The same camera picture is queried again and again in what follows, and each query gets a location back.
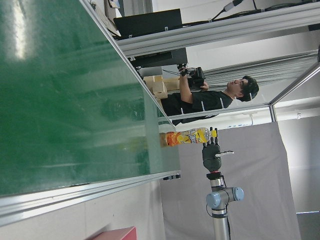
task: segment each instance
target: gray backdrop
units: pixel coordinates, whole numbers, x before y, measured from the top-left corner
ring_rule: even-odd
[[[234,151],[222,157],[220,171],[226,185],[244,190],[244,200],[228,206],[231,240],[300,240],[287,153],[278,124],[218,133],[221,151]],[[208,170],[202,165],[202,148],[202,144],[182,144],[181,179],[161,182],[167,240],[215,239],[213,221],[206,211],[211,186]]]

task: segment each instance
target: white floor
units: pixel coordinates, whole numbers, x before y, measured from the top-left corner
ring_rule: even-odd
[[[138,240],[165,240],[160,181],[0,227],[0,239],[91,240],[135,226]]]

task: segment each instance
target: black monitor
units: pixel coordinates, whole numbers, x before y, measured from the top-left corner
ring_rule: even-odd
[[[113,19],[122,39],[182,28],[180,9],[157,11]]]

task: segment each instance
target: blue joint cap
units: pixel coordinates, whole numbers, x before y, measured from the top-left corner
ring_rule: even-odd
[[[221,198],[219,193],[217,193],[216,191],[209,193],[206,198],[206,203],[208,204],[208,206],[212,209],[215,209],[216,207],[219,206]]]
[[[245,198],[245,193],[241,187],[234,187],[232,193],[235,201],[242,201]]]

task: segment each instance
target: yellow bottle cap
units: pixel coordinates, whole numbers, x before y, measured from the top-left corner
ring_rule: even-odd
[[[212,130],[210,131],[211,133],[211,137],[216,138],[217,137],[217,131],[216,130]]]

